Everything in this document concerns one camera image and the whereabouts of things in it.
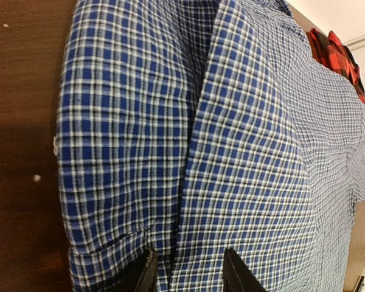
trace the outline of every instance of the shirt fabric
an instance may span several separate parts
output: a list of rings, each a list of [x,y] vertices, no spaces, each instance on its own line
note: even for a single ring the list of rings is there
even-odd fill
[[[317,29],[307,33],[313,58],[332,71],[348,79],[365,104],[365,90],[360,78],[360,67],[355,63],[349,48],[342,44],[334,32],[328,36]]]
[[[79,0],[57,125],[75,291],[146,248],[161,292],[221,291],[226,248],[267,291],[342,291],[365,105],[283,0]]]

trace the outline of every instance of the red plaid shirt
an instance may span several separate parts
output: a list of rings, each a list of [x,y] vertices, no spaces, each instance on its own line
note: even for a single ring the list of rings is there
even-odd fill
[[[332,71],[345,76],[354,86],[358,97],[365,104],[365,90],[360,79],[360,67],[355,63],[349,48],[344,46],[334,32],[328,37],[317,29],[311,29],[308,40],[313,58]]]

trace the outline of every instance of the checkered shirt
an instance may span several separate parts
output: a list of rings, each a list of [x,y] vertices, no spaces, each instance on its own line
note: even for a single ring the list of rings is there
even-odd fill
[[[365,106],[283,0],[79,0],[58,109],[75,291],[145,248],[158,291],[342,291],[365,200]]]
[[[334,32],[328,36],[317,29],[307,32],[312,57],[332,71],[341,74],[354,86],[358,98],[365,104],[365,90],[360,78],[360,67],[355,63],[349,48],[342,44]]]

